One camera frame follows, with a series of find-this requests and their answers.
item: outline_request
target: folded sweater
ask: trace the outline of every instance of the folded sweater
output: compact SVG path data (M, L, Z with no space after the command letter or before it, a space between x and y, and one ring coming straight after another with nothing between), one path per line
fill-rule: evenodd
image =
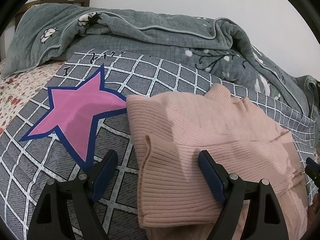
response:
M149 239L205 240L221 205L198 167L207 150L243 180L268 179L277 195L290 240L307 228L303 167L292 135L248 98L231 98L214 84L204 95L166 92L127 97L130 131L140 166L138 217ZM240 239L244 203L233 239Z

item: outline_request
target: knit fabric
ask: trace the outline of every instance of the knit fabric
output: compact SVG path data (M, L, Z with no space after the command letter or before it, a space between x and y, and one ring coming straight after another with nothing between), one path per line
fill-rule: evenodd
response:
M140 166L138 217L152 240L206 239L221 205L198 167L207 150L243 180L268 179L278 197L290 240L307 228L303 167L292 135L248 98L231 98L214 84L204 96L166 92L127 97L130 131ZM240 239L248 209L233 239Z

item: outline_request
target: pink star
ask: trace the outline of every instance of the pink star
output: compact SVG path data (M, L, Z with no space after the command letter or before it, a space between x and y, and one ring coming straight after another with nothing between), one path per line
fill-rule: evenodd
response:
M55 131L80 167L93 164L98 121L125 113L125 97L115 90L104 88L103 65L79 86L51 87L48 88L48 94L50 110L21 140L46 137Z

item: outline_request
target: plush blanket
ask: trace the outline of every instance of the plush blanket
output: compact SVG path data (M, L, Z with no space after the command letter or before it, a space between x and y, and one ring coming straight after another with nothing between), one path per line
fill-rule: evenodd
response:
M36 67L63 53L67 59L75 49L88 45L161 57L202 69L271 96L314 120L319 118L318 109L310 107L315 95L306 97L308 91L252 47L244 30L227 18L37 5L21 19L1 77ZM316 125L316 142L319 135Z
M165 91L203 95L213 83L220 83L233 96L247 96L269 117L291 131L303 165L307 157L313 158L314 122L271 97L223 81L195 67L155 57L97 49L77 52L14 116L0 137L0 215L19 240L26 240L31 216L47 180L72 180L81 172L82 165L71 157L62 137L55 132L43 138L20 139L29 134L30 128L50 109L48 87L78 87L102 64L105 89L112 89L122 96L138 94L149 97ZM116 150L119 158L113 179L103 198L94 206L98 218L110 239L147 239L136 217L139 171L127 114L102 118L95 131L95 143L90 148L94 161L100 161L108 149ZM305 178L311 203L317 188L307 176ZM68 207L76 239L81 240L71 201Z

